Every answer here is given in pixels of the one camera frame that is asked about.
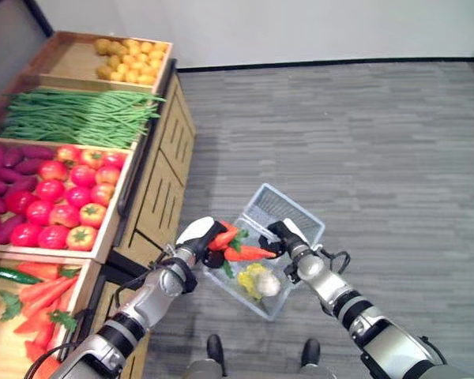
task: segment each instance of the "white wall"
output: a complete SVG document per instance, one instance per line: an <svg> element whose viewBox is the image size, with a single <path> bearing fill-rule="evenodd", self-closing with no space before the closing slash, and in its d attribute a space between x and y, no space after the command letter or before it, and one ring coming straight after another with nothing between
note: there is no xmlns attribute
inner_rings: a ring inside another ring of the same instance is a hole
<svg viewBox="0 0 474 379"><path fill-rule="evenodd" d="M0 2L0 93L46 37L20 0Z"/></svg>
<svg viewBox="0 0 474 379"><path fill-rule="evenodd" d="M171 41L179 67L474 56L474 0L38 3L58 30Z"/></svg>

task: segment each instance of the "green chili pepper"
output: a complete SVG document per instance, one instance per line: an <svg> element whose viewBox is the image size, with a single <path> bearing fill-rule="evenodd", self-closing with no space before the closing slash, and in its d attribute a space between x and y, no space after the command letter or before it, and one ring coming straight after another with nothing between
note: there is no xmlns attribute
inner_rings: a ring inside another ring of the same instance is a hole
<svg viewBox="0 0 474 379"><path fill-rule="evenodd" d="M13 282L18 282L21 284L35 284L42 282L41 279L34 276L3 267L0 267L0 278L12 280Z"/></svg>

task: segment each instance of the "wooden cabinet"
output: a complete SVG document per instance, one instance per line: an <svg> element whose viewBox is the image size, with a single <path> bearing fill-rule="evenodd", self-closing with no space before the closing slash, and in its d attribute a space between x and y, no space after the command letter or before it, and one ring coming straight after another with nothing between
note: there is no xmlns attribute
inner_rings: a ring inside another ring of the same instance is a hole
<svg viewBox="0 0 474 379"><path fill-rule="evenodd" d="M126 228L115 247L141 265L154 261L175 239L194 146L195 128L176 75L165 97Z"/></svg>

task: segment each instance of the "produce display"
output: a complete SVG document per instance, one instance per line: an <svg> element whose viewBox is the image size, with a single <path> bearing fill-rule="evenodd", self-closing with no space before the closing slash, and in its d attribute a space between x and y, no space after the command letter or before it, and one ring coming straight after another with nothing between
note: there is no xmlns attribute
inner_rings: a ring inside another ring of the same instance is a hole
<svg viewBox="0 0 474 379"><path fill-rule="evenodd" d="M12 274L11 277L0 275L0 299L3 302L0 323L8 324L19 319L19 322L13 322L13 327L2 332L10 333L5 338L11 343L24 341L26 356L34 362L55 347L60 327L70 331L77 327L68 307L80 268L21 262L15 268L0 267L0 270ZM6 286L1 280L13 280L21 285ZM48 358L35 377L48 379L59 365L55 358Z"/></svg>
<svg viewBox="0 0 474 379"><path fill-rule="evenodd" d="M10 94L9 100L9 113L1 125L0 137L108 148L129 148L137 135L146 133L145 123L150 118L159 118L157 102L164 101L141 92L76 92L45 88ZM13 158L16 159L11 154L13 152L8 153L10 161L7 162L10 165L4 169L10 168ZM60 162L74 161L72 154L70 150L61 152ZM46 159L42 155L31 158ZM91 168L98 164L86 163L85 157L81 160ZM21 166L21 170L35 173L39 164L35 160L26 167ZM7 180L13 180L8 171L3 175Z"/></svg>
<svg viewBox="0 0 474 379"><path fill-rule="evenodd" d="M96 68L96 76L106 81L153 85L168 49L165 42L125 39L122 43L99 38L94 42L98 55L108 55L107 64Z"/></svg>
<svg viewBox="0 0 474 379"><path fill-rule="evenodd" d="M90 251L126 156L0 145L0 245Z"/></svg>

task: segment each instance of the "cabinet door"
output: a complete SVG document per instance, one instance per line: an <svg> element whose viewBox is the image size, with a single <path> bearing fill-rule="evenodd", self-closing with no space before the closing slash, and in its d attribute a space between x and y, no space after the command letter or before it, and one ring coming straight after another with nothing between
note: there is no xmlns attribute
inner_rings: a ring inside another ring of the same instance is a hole
<svg viewBox="0 0 474 379"><path fill-rule="evenodd" d="M103 286L102 296L100 297L99 304L96 308L95 319L92 324L91 333L98 332L102 327L103 323L109 317L112 317L115 312L115 303L112 295L118 289L117 284L106 282ZM120 294L121 303L123 304L128 297L134 292L132 290L124 290ZM134 352L126 360L126 365L123 367L123 371L119 376L119 379L141 379L142 371L144 370L145 358L148 352L149 334L145 335L144 338L139 341L139 344L135 347Z"/></svg>
<svg viewBox="0 0 474 379"><path fill-rule="evenodd" d="M174 80L174 85L175 91L171 99L160 149L184 186L190 169L194 127L177 79Z"/></svg>
<svg viewBox="0 0 474 379"><path fill-rule="evenodd" d="M165 155L159 152L149 178L137 230L159 246L173 242L181 213L183 192L184 189Z"/></svg>

